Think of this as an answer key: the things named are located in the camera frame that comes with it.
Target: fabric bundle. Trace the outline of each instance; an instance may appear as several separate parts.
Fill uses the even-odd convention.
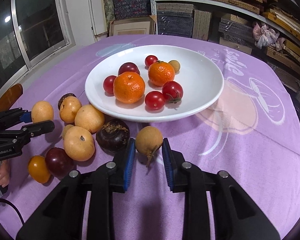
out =
[[[262,47],[271,47],[276,51],[282,49],[285,38],[279,38],[280,33],[276,33],[274,29],[269,28],[265,23],[261,23],[261,27],[256,22],[253,25],[253,38],[258,49]]]

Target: white plate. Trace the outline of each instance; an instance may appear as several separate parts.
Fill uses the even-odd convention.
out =
[[[160,87],[149,84],[145,58],[155,55],[159,60],[169,62],[177,60],[181,68],[175,81],[183,88],[183,98],[177,104],[166,104],[158,111],[147,111],[144,97],[138,102],[127,105],[109,96],[103,90],[103,81],[107,76],[117,76],[120,66],[125,62],[135,63],[146,83],[145,95]],[[223,75],[210,59],[198,52],[175,46],[149,45],[135,47],[118,52],[101,61],[89,73],[85,92],[90,103],[110,116],[134,122],[167,122],[178,120],[211,106],[223,90]]]

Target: black cable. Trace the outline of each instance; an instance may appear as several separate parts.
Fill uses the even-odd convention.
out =
[[[11,206],[16,211],[16,213],[18,214],[18,216],[19,216],[19,218],[21,220],[22,225],[25,224],[25,222],[24,222],[24,220],[23,220],[23,218],[22,218],[19,210],[16,208],[16,206],[14,204],[12,204],[9,200],[6,200],[4,198],[0,198],[0,203],[5,203],[5,204],[8,204],[9,206]]]

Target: pink cloth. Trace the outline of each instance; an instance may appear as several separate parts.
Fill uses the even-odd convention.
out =
[[[255,46],[258,49],[262,47],[271,47],[277,51],[282,49],[282,44],[285,38],[279,38],[280,33],[276,33],[274,29],[271,29],[265,23],[254,23],[253,38],[255,39]]]
[[[51,134],[33,138],[23,148],[23,155],[11,161],[11,181],[5,198],[16,205],[25,220],[30,217],[59,182],[56,178],[45,185],[35,182],[27,173],[27,163],[33,155],[63,146],[64,123],[57,108],[60,97],[71,92],[87,104],[84,83],[101,60],[124,49],[151,44],[197,51],[215,62],[225,79],[222,95],[208,109],[185,119],[152,125],[187,161],[208,172],[228,171],[283,238],[300,217],[300,124],[291,98],[264,62],[218,44],[188,38],[110,37],[73,53],[42,75],[14,107],[30,110],[35,102],[47,100],[55,109],[56,128]],[[135,137],[138,125],[127,124]],[[112,159],[97,143],[96,152],[91,160],[78,163],[81,173],[93,171]],[[144,161],[137,154],[130,188],[125,194],[114,194],[116,239],[181,239],[184,194],[169,191],[161,154],[149,170],[142,164]],[[16,237],[21,222],[12,208],[0,207],[0,222]]]

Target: mandarin orange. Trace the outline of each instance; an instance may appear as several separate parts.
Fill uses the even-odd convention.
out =
[[[113,94],[125,104],[139,101],[145,93],[146,84],[142,77],[134,72],[124,72],[114,79]]]
[[[158,61],[148,69],[148,77],[152,84],[162,87],[168,81],[173,81],[175,76],[174,68],[169,63]]]

